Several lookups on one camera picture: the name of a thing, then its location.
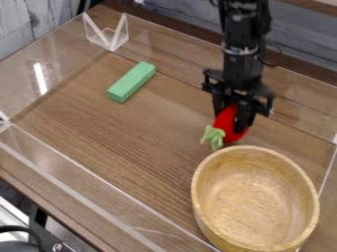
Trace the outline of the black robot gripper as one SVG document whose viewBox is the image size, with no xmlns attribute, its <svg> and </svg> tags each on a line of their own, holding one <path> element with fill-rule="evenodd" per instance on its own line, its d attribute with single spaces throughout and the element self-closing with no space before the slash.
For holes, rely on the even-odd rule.
<svg viewBox="0 0 337 252">
<path fill-rule="evenodd" d="M 206 68 L 202 89 L 212 94 L 214 116 L 237 105 L 234 132 L 242 133 L 254 122 L 256 114 L 270 116 L 276 93 L 264 84 L 265 49 L 224 49 L 221 69 Z"/>
</svg>

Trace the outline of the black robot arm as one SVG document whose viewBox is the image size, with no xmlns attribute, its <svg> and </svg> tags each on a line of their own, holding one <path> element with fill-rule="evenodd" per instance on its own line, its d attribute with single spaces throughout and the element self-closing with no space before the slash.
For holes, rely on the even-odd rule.
<svg viewBox="0 0 337 252">
<path fill-rule="evenodd" d="M 222 31 L 221 69 L 204 71 L 204 90 L 212 93 L 214 115 L 232 106 L 233 130 L 242 133 L 257 114 L 270 116 L 274 91 L 264 84 L 266 35 L 272 30 L 269 0 L 217 0 Z"/>
</svg>

